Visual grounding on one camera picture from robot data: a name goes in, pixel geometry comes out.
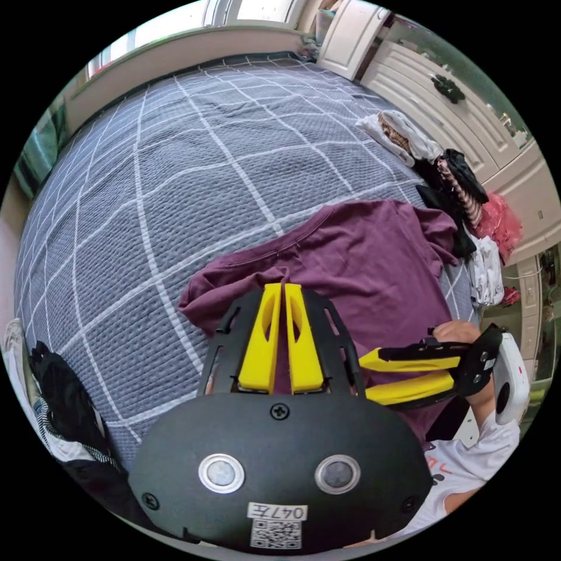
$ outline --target white controller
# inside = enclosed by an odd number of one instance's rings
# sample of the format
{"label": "white controller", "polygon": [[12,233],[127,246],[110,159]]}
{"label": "white controller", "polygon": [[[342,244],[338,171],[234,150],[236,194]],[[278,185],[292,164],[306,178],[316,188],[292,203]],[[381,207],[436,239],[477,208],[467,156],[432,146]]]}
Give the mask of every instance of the white controller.
{"label": "white controller", "polygon": [[530,385],[522,355],[510,333],[503,333],[503,342],[493,366],[493,383],[497,424],[518,421],[528,402]]}

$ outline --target hand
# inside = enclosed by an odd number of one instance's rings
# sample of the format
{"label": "hand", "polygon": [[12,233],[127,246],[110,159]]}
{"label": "hand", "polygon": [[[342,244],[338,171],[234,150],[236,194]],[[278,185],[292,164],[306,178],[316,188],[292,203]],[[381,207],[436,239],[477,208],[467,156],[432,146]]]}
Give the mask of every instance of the hand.
{"label": "hand", "polygon": [[[432,336],[440,342],[467,343],[475,342],[481,336],[481,332],[470,321],[449,321],[435,327]],[[481,426],[485,419],[495,409],[495,389],[493,378],[478,393],[466,398],[470,404],[477,426]]]}
{"label": "hand", "polygon": [[434,328],[432,336],[439,342],[468,343],[475,342],[481,332],[471,321],[447,321]]}

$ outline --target mattress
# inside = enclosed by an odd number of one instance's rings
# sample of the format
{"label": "mattress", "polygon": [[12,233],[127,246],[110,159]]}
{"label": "mattress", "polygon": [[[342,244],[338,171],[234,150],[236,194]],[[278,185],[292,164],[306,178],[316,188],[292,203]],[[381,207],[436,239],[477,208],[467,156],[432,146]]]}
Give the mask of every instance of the mattress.
{"label": "mattress", "polygon": [[[295,55],[235,57],[142,86],[69,142],[25,226],[16,314],[31,347],[76,371],[126,469],[195,395],[207,342],[177,303],[198,269],[327,203],[423,206],[415,172],[354,125],[383,109]],[[452,317],[472,319],[464,264],[441,285]]]}

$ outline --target purple t-shirt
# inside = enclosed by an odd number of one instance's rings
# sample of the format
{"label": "purple t-shirt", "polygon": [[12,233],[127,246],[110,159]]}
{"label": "purple t-shirt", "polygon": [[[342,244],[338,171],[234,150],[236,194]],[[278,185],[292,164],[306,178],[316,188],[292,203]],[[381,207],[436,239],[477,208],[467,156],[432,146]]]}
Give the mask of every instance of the purple t-shirt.
{"label": "purple t-shirt", "polygon": [[[359,356],[418,343],[429,327],[451,320],[439,278],[443,263],[457,264],[455,231],[447,214],[395,200],[326,206],[284,236],[211,262],[193,275],[179,311],[211,337],[236,298],[266,283],[291,282],[333,302]],[[285,337],[284,326],[275,393],[290,393]],[[421,373],[363,375],[371,386]],[[400,415],[424,443],[446,404]]]}

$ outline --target label sticker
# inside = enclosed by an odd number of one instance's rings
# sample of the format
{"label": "label sticker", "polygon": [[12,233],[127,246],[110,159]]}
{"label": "label sticker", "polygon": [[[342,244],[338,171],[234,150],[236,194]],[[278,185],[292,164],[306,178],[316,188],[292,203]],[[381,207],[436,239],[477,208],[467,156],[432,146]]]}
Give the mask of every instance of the label sticker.
{"label": "label sticker", "polygon": [[248,503],[247,517],[255,520],[304,522],[308,517],[308,507],[305,504]]}
{"label": "label sticker", "polygon": [[287,520],[257,520],[251,527],[251,547],[301,549],[302,523]]}

